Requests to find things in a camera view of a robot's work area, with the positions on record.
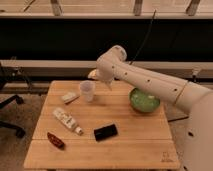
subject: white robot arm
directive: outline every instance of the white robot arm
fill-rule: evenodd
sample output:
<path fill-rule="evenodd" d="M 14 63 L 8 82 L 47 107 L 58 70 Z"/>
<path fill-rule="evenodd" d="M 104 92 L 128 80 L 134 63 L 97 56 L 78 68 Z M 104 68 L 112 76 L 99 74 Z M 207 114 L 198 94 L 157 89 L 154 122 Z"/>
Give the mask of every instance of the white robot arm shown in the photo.
<path fill-rule="evenodd" d="M 213 129 L 212 90 L 184 79 L 129 65 L 125 63 L 126 58 L 127 54 L 121 46 L 113 46 L 98 58 L 97 69 L 89 77 L 106 84 L 114 78 L 123 80 L 190 113 L 183 168 L 187 171 L 213 170 L 213 135 L 208 135 L 209 129 Z"/>

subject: wooden tabletop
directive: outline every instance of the wooden tabletop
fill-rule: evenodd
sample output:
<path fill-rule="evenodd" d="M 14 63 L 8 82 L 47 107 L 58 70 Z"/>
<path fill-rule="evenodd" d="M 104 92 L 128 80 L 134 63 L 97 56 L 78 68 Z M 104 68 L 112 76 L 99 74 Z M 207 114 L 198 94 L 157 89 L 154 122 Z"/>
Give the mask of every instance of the wooden tabletop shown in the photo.
<path fill-rule="evenodd" d="M 61 96 L 78 92 L 79 81 L 53 81 L 38 120 L 28 154 L 26 169 L 178 169 L 180 163 L 165 117 L 164 108 L 140 114 L 130 106 L 132 86 L 114 81 L 112 90 L 96 83 L 94 100 L 82 97 L 65 105 Z M 77 120 L 84 134 L 70 132 L 52 112 L 61 107 Z M 115 124 L 118 135 L 96 142 L 93 130 Z M 61 138 L 65 150 L 47 140 L 47 132 Z"/>

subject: office chair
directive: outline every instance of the office chair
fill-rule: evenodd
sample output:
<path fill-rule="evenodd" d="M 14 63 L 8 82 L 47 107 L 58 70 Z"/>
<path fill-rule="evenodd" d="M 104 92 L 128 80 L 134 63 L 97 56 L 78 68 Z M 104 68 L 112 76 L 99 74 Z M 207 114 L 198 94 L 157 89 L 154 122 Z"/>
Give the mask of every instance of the office chair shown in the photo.
<path fill-rule="evenodd" d="M 5 82 L 0 83 L 0 89 L 4 87 L 4 84 L 5 84 Z M 8 105 L 9 103 L 11 103 L 14 100 L 16 100 L 17 104 L 23 104 L 24 103 L 24 100 L 21 97 L 19 97 L 18 95 L 13 95 L 10 98 L 4 100 L 3 102 L 0 102 L 0 109 L 2 109 L 3 107 L 5 107 L 6 105 Z M 0 127 L 15 129 L 16 130 L 15 135 L 18 138 L 22 138 L 25 135 L 25 131 L 17 125 L 13 125 L 13 124 L 10 124 L 10 123 L 7 123 L 7 122 L 0 121 Z"/>

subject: gray floor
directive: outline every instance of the gray floor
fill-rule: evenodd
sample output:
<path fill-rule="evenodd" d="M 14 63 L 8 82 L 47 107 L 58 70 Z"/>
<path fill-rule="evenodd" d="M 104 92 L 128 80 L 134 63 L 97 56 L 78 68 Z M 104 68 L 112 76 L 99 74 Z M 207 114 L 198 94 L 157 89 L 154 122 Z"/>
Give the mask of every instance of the gray floor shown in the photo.
<path fill-rule="evenodd" d="M 0 94 L 0 101 L 9 96 L 8 94 Z M 0 120 L 20 125 L 27 132 L 23 139 L 18 139 L 14 136 L 14 131 L 0 128 L 0 171 L 24 171 L 23 162 L 46 95 L 24 94 L 21 97 L 24 98 L 24 104 L 17 105 L 13 102 L 0 111 Z M 168 119 L 185 116 L 184 113 L 171 105 L 165 104 L 165 109 Z M 170 123 L 180 160 L 183 154 L 186 122 L 187 120 L 182 120 Z"/>

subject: white cup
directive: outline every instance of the white cup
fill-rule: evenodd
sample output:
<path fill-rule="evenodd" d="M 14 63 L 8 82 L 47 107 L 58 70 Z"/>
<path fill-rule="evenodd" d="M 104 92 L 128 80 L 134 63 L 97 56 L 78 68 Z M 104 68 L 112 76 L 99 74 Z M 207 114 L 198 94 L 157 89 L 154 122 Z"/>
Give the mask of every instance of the white cup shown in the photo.
<path fill-rule="evenodd" d="M 95 83 L 93 81 L 82 81 L 79 84 L 80 93 L 86 102 L 91 102 L 94 97 Z"/>

